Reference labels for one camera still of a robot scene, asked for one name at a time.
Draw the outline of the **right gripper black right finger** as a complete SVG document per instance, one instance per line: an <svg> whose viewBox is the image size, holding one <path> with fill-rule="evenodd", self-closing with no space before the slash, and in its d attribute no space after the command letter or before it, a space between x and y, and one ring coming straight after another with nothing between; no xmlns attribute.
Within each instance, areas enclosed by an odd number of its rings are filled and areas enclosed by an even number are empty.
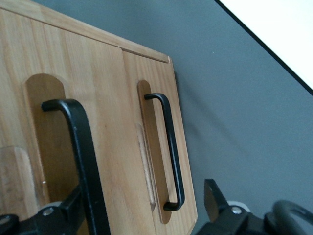
<svg viewBox="0 0 313 235"><path fill-rule="evenodd" d="M199 235L292 235L290 221L282 214L284 201L275 203L272 212L263 219L228 203L213 179L204 181L204 205L209 221L197 232Z"/></svg>

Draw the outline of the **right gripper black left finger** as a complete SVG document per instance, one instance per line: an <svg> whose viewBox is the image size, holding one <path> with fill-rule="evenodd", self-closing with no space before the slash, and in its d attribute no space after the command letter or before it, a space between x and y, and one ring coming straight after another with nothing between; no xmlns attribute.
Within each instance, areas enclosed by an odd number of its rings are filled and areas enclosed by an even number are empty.
<svg viewBox="0 0 313 235"><path fill-rule="evenodd" d="M46 206L29 219L15 214L0 216L2 235L75 235L85 220L80 189L76 188L57 206Z"/></svg>

